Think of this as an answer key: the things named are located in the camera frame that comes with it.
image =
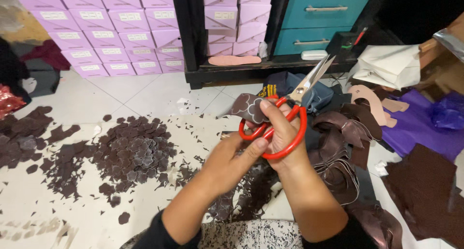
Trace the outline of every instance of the drawer handle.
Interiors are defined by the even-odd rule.
[[[313,8],[309,5],[308,8],[305,9],[307,12],[333,12],[333,11],[346,11],[348,7],[339,6],[339,7],[324,7],[324,8]]]
[[[314,45],[314,44],[323,44],[323,43],[329,43],[330,40],[322,39],[319,41],[305,41],[305,42],[300,42],[300,40],[296,40],[293,44],[294,45]]]

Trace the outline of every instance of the black sleeve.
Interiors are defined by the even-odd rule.
[[[176,243],[176,241],[174,241],[174,239],[172,239],[166,228],[164,228],[164,224],[161,221],[162,214],[163,211],[160,211],[156,216],[154,216],[150,227],[147,229],[147,232],[142,235],[140,240],[134,247],[132,247],[132,249],[172,249],[198,247],[198,243],[201,239],[201,229],[192,240],[190,240],[187,244],[180,246]]]
[[[356,248],[377,249],[372,238],[364,231],[354,216],[350,216],[345,228],[334,237],[325,241],[311,243],[303,240],[304,249]]]

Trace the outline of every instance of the person's left hand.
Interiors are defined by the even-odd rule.
[[[234,188],[269,145],[266,139],[258,138],[236,157],[235,152],[242,142],[238,132],[221,140],[197,174],[196,177],[204,181],[214,195],[222,195]]]

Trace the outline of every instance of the stack of shoe boxes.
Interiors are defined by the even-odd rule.
[[[184,71],[173,0],[20,2],[84,78]]]
[[[264,41],[270,0],[204,0],[208,56],[256,56]]]

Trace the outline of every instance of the teal drawer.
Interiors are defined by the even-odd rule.
[[[308,50],[325,50],[335,32],[349,32],[351,27],[309,28],[281,30],[274,55],[300,54]]]
[[[368,0],[290,0],[282,29],[353,26],[367,2]]]

